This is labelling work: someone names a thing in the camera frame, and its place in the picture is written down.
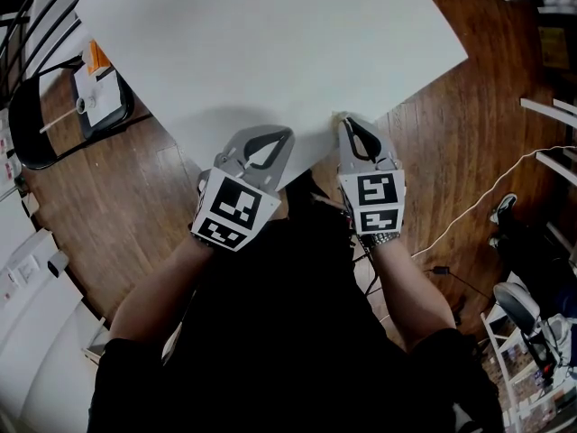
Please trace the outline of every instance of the wooden stick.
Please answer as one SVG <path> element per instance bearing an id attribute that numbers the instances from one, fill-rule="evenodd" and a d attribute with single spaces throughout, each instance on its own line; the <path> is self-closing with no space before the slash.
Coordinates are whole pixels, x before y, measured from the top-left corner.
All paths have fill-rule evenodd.
<path id="1" fill-rule="evenodd" d="M 73 112 L 76 112 L 76 108 L 70 109 L 66 114 L 61 115 L 59 118 L 57 118 L 56 120 L 53 120 L 53 121 L 50 122 L 48 125 L 43 126 L 43 127 L 40 129 L 40 133 L 43 134 L 44 132 L 46 132 L 46 130 L 48 130 L 49 128 L 51 128 L 54 124 L 56 124 L 57 122 L 59 122 L 60 120 L 62 120 L 64 117 L 72 114 Z"/>

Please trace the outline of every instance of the wristwatch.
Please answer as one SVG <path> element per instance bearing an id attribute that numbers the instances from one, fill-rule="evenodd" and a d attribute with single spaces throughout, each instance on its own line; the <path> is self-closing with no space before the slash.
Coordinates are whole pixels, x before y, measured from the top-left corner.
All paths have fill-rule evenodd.
<path id="1" fill-rule="evenodd" d="M 377 233 L 375 235 L 362 235 L 361 242 L 369 250 L 374 249 L 377 245 L 385 244 L 388 241 L 400 237 L 400 232 L 395 233 Z"/>

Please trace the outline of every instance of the wire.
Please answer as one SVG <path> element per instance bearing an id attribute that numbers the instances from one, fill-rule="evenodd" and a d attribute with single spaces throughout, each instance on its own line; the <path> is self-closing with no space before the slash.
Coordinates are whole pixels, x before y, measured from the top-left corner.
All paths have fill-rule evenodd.
<path id="1" fill-rule="evenodd" d="M 472 286 L 469 282 L 464 281 L 463 279 L 461 279 L 459 276 L 457 276 L 456 274 L 453 274 L 452 272 L 449 272 L 449 274 L 451 274 L 456 280 L 461 281 L 463 284 L 468 285 L 469 287 L 471 287 L 473 290 L 475 290 L 477 293 L 479 293 L 480 295 L 482 295 L 483 297 L 485 297 L 488 300 L 491 300 L 492 298 L 487 295 L 486 293 L 481 292 L 479 289 L 477 289 L 476 287 Z"/>
<path id="2" fill-rule="evenodd" d="M 445 237 L 445 235 L 449 232 L 449 230 L 451 229 L 451 227 L 453 227 L 453 225 L 459 221 L 461 218 L 463 218 L 465 215 L 467 215 L 469 212 L 471 212 L 472 210 L 474 210 L 480 203 L 481 201 L 488 196 L 496 187 L 497 185 L 507 176 L 510 174 L 510 172 L 512 172 L 518 165 L 519 163 L 521 163 L 521 161 L 523 161 L 523 159 L 525 159 L 526 157 L 531 157 L 532 155 L 537 154 L 538 152 L 543 152 L 543 151 L 552 151 L 554 149 L 577 149 L 577 146 L 553 146 L 551 148 L 543 148 L 543 149 L 535 149 L 534 151 L 530 152 L 529 154 L 524 154 L 522 155 L 519 160 L 515 163 L 515 165 L 513 165 L 510 169 L 508 169 L 505 173 L 503 173 L 500 177 L 497 178 L 497 180 L 495 181 L 495 184 L 493 184 L 493 186 L 487 191 L 485 192 L 478 200 L 477 202 L 475 202 L 472 206 L 470 206 L 469 208 L 467 208 L 464 212 L 462 212 L 456 219 L 454 219 L 449 226 L 444 230 L 444 232 L 439 235 L 435 241 L 430 244 L 427 248 L 423 249 L 423 250 L 419 250 L 417 253 L 413 253 L 412 258 L 415 258 L 416 256 L 419 256 L 422 253 L 425 253 L 429 250 L 431 250 L 433 247 L 435 247 L 436 243 L 438 243 L 441 239 L 443 239 L 443 237 Z"/>
<path id="3" fill-rule="evenodd" d="M 369 252 L 369 249 L 365 246 L 365 244 L 362 243 L 361 237 L 359 235 L 357 235 L 357 240 L 359 241 L 359 244 L 361 245 L 362 250 L 364 250 L 364 254 L 369 259 L 369 263 L 371 264 L 372 270 L 375 272 L 375 277 L 372 278 L 372 281 L 369 284 L 369 287 L 367 287 L 367 290 L 364 292 L 364 296 L 368 297 L 369 295 L 371 295 L 372 286 L 375 285 L 375 283 L 379 279 L 379 274 L 377 273 L 377 268 L 375 268 L 375 263 L 372 262 L 371 252 Z"/>
<path id="4" fill-rule="evenodd" d="M 555 352 L 559 356 L 559 362 L 561 363 L 561 365 L 563 365 L 563 355 L 559 351 L 559 345 L 557 344 L 557 337 L 555 336 L 555 333 L 554 333 L 553 329 L 551 328 L 551 324 L 549 324 L 549 319 L 545 319 L 545 323 L 547 324 L 547 327 L 549 327 L 549 332 L 551 333 L 551 337 L 553 338 Z"/>
<path id="5" fill-rule="evenodd" d="M 373 293 L 378 292 L 379 290 L 382 290 L 382 287 L 379 287 L 378 289 L 375 290 L 371 290 L 369 293 L 365 295 L 365 297 L 368 297 L 369 295 L 372 295 Z"/>
<path id="6" fill-rule="evenodd" d="M 357 262 L 359 262 L 360 260 L 362 260 L 363 258 L 367 258 L 367 254 L 366 254 L 366 253 L 363 254 L 363 255 L 361 255 L 359 258 L 355 258 L 355 259 L 353 260 L 353 263 L 357 263 Z"/>

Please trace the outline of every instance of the orange object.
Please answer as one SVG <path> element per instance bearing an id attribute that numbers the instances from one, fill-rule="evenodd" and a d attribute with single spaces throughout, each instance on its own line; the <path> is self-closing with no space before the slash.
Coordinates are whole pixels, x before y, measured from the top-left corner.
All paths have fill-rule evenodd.
<path id="1" fill-rule="evenodd" d="M 106 55 L 100 47 L 96 45 L 95 41 L 90 41 L 89 56 L 87 60 L 88 75 L 100 75 L 107 70 L 111 64 Z"/>

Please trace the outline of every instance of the black shirt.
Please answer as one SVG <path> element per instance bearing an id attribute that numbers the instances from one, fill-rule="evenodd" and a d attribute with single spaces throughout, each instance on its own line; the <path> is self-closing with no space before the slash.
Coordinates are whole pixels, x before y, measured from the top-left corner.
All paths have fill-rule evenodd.
<path id="1" fill-rule="evenodd" d="M 502 431 L 464 337 L 447 329 L 407 355 L 356 285 L 344 231 L 316 228 L 273 222 L 240 253 L 217 253 L 164 365 L 158 348 L 109 342 L 88 431 L 453 432 L 455 403 Z"/>

